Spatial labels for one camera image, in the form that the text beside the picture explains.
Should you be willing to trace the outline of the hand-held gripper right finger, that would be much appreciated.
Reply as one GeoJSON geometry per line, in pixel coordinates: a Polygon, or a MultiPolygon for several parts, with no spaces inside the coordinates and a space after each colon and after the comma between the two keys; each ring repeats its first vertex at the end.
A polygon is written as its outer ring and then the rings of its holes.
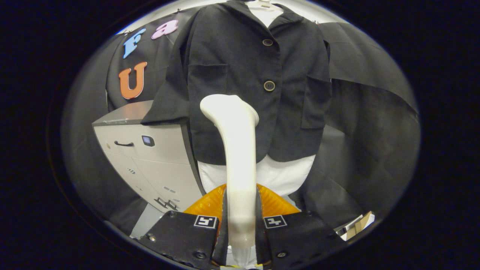
{"type": "Polygon", "coordinates": [[[256,258],[266,270],[301,270],[347,247],[319,215],[258,184],[256,258]]]}

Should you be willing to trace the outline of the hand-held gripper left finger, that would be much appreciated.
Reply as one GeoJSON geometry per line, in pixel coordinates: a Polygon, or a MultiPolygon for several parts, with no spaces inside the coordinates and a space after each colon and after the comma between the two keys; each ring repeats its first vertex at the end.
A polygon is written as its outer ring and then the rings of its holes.
{"type": "Polygon", "coordinates": [[[170,210],[139,238],[161,259],[199,270],[218,270],[228,247],[226,185],[204,195],[187,210],[170,210]]]}

